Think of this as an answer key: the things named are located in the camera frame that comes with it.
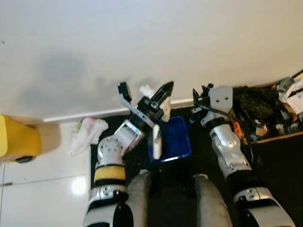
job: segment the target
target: blue plastic crate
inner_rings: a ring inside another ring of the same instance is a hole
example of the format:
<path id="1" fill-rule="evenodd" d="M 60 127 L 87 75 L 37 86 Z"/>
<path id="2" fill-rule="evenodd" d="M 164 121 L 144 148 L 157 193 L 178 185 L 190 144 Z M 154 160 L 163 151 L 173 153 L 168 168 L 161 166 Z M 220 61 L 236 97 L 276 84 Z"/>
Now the blue plastic crate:
<path id="1" fill-rule="evenodd" d="M 159 160 L 152 157 L 152 145 L 148 146 L 150 162 L 153 164 L 172 161 L 191 155 L 191 146 L 182 116 L 171 117 L 168 123 L 159 124 L 162 133 L 162 156 Z"/>

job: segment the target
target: yellow container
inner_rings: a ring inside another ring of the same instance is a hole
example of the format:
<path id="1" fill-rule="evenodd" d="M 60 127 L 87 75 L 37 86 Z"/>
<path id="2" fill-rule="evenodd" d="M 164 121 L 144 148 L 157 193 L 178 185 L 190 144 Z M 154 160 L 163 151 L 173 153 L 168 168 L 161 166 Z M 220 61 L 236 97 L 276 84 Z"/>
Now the yellow container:
<path id="1" fill-rule="evenodd" d="M 40 153 L 41 139 L 37 129 L 0 115 L 0 162 Z"/>

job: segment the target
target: white rag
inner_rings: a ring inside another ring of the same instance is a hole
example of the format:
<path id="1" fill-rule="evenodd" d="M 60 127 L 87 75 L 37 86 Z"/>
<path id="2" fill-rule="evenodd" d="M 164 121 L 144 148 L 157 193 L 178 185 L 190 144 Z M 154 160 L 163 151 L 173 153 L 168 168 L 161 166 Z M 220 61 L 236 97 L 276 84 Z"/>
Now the white rag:
<path id="1" fill-rule="evenodd" d="M 154 89 L 149 87 L 148 85 L 140 87 L 139 91 L 141 92 L 142 95 L 152 98 L 153 95 L 156 93 Z M 163 110 L 163 116 L 162 120 L 164 122 L 168 122 L 170 118 L 170 97 L 167 97 L 160 105 L 160 108 Z"/>
<path id="2" fill-rule="evenodd" d="M 91 144 L 97 145 L 103 131 L 108 129 L 108 123 L 102 119 L 85 118 L 78 131 L 73 135 L 70 155 L 75 156 L 85 151 Z"/>

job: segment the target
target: black cable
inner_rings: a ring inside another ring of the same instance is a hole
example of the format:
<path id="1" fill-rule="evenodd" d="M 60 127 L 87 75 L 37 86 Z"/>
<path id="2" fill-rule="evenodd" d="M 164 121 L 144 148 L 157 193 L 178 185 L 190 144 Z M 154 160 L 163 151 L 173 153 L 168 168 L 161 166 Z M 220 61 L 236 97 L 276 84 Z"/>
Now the black cable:
<path id="1" fill-rule="evenodd" d="M 249 134 L 247 133 L 246 131 L 246 128 L 244 126 L 244 124 L 236 117 L 228 114 L 228 113 L 225 113 L 221 110 L 217 110 L 217 109 L 214 109 L 214 108 L 211 108 L 211 107 L 208 107 L 208 106 L 204 106 L 204 105 L 201 105 L 199 103 L 195 103 L 195 105 L 197 105 L 198 107 L 202 108 L 202 109 L 205 109 L 205 110 L 208 110 L 208 111 L 211 111 L 211 112 L 214 112 L 214 113 L 217 113 L 217 114 L 222 114 L 226 117 L 229 117 L 229 118 L 232 118 L 234 119 L 236 122 L 239 123 L 240 127 L 242 128 L 243 132 L 244 132 L 244 135 L 246 136 L 246 141 L 247 141 L 247 145 L 248 147 L 250 148 L 250 159 L 251 159 L 251 165 L 252 167 L 254 166 L 254 156 L 253 156 L 253 153 L 252 153 L 252 147 L 251 147 L 251 142 L 250 142 L 250 136 Z"/>
<path id="2" fill-rule="evenodd" d="M 299 76 L 301 73 L 303 73 L 303 70 L 297 72 L 297 73 L 294 74 L 291 78 L 294 79 L 294 78 L 296 78 L 297 76 Z"/>

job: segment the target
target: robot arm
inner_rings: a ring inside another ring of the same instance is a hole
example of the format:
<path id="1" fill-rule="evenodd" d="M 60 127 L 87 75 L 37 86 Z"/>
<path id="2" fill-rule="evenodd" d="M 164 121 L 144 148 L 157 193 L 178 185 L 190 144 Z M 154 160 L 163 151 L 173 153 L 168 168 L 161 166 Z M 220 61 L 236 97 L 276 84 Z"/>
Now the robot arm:
<path id="1" fill-rule="evenodd" d="M 116 132 L 98 145 L 98 162 L 94 188 L 89 192 L 89 205 L 84 217 L 84 227 L 132 227 L 133 214 L 125 203 L 128 194 L 125 185 L 123 155 L 136 147 L 145 134 L 163 116 L 160 104 L 171 95 L 173 82 L 163 85 L 149 99 L 143 97 L 138 107 L 133 107 L 127 84 L 118 86 L 120 101 L 130 109 L 132 116 Z"/>
<path id="2" fill-rule="evenodd" d="M 210 131 L 212 146 L 218 156 L 221 171 L 234 195 L 234 203 L 240 211 L 240 223 L 246 227 L 295 227 L 293 221 L 263 185 L 241 151 L 241 142 L 227 123 L 232 108 L 232 88 L 203 87 L 199 97 L 194 91 L 194 102 L 198 108 L 193 113 L 201 113 L 202 105 L 219 110 L 208 111 L 201 120 L 202 126 Z"/>

